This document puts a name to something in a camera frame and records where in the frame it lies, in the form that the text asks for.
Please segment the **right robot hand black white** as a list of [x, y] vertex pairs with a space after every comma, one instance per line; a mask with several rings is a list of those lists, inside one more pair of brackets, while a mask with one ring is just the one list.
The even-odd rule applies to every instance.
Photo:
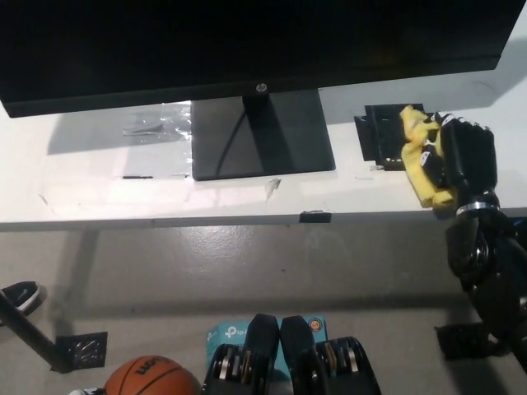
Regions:
[[434, 113], [420, 165], [431, 186], [448, 193], [454, 209], [482, 203], [499, 207], [497, 157], [490, 128], [448, 113]]

